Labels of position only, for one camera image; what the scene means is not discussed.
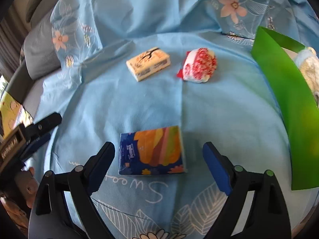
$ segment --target crumpled red and white package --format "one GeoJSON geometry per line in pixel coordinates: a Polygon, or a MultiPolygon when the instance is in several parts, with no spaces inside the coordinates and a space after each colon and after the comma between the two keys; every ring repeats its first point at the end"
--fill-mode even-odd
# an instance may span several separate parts
{"type": "Polygon", "coordinates": [[[217,68],[215,53],[207,48],[198,48],[186,53],[183,68],[177,77],[185,81],[207,82],[217,68]]]}

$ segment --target green panel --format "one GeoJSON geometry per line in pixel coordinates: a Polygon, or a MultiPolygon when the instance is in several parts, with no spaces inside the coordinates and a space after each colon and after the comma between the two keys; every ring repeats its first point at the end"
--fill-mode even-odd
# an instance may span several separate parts
{"type": "Polygon", "coordinates": [[[319,110],[304,77],[281,48],[305,46],[259,27],[251,54],[260,65],[280,106],[290,143],[292,190],[319,187],[319,110]]]}

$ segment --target flower center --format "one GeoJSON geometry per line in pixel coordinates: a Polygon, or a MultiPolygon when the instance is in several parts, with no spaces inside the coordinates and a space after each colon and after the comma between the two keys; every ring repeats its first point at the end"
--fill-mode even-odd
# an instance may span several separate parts
{"type": "Polygon", "coordinates": [[[234,9],[237,9],[237,8],[239,7],[239,3],[233,2],[233,3],[232,3],[232,7],[233,7],[234,9]]]}

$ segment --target gray curtain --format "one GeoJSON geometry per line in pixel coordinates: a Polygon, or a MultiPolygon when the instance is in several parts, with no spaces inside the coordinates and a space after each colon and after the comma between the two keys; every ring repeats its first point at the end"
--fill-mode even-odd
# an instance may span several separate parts
{"type": "Polygon", "coordinates": [[[0,22],[0,74],[9,81],[19,67],[20,51],[28,31],[11,6],[0,22]]]}

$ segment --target blue gripper pad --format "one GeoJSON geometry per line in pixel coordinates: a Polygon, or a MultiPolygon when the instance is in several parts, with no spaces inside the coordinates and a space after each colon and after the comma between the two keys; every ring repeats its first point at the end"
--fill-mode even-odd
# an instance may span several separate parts
{"type": "Polygon", "coordinates": [[[232,192],[232,187],[230,183],[230,174],[227,172],[227,163],[225,163],[225,159],[211,142],[204,144],[203,157],[215,179],[218,188],[225,192],[227,196],[229,196],[229,194],[232,192]]]}

